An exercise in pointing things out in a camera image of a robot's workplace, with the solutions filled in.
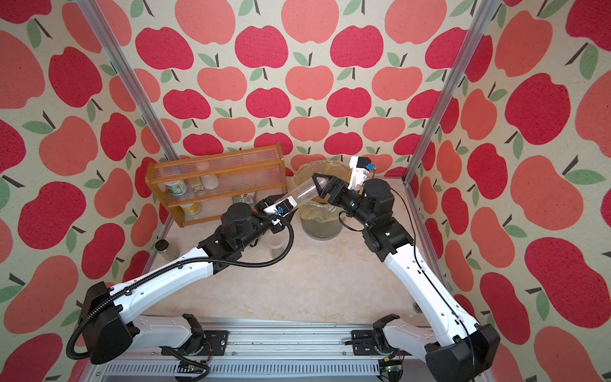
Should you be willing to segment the clear plastic jar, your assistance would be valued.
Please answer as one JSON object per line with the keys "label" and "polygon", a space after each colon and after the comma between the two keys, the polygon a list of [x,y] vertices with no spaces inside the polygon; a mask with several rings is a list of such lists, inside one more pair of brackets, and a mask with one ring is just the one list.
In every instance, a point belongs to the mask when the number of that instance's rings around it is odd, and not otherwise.
{"label": "clear plastic jar", "polygon": [[296,199],[296,209],[299,206],[304,205],[305,203],[318,197],[318,193],[315,189],[312,178],[300,184],[288,194],[291,194]]}

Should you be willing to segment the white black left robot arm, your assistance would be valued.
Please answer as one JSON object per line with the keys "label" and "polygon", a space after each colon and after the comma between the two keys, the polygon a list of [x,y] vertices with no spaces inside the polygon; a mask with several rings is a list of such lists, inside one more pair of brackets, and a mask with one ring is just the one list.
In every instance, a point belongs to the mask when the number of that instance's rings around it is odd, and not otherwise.
{"label": "white black left robot arm", "polygon": [[[65,347],[67,357],[89,359],[92,364],[111,361],[125,353],[138,336],[135,318],[162,299],[227,267],[256,269],[279,263],[293,246],[291,218],[297,206],[290,195],[268,197],[256,207],[233,204],[213,235],[164,267],[112,287],[103,282],[91,286]],[[241,261],[243,251],[255,246],[265,233],[283,229],[289,232],[289,243],[280,255],[259,263]]]}

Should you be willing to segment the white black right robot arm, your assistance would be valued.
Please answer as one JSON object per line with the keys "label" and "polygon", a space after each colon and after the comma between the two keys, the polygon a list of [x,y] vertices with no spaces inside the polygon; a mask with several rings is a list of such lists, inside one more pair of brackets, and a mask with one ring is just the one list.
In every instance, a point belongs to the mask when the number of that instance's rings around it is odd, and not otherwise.
{"label": "white black right robot arm", "polygon": [[376,349],[391,355],[402,350],[420,359],[437,381],[470,381],[490,369],[501,342],[498,332],[481,325],[432,272],[415,239],[393,216],[391,186],[374,178],[357,192],[331,175],[315,173],[312,179],[320,198],[363,224],[368,249],[401,280],[429,322],[425,330],[398,315],[381,318],[373,325]]}

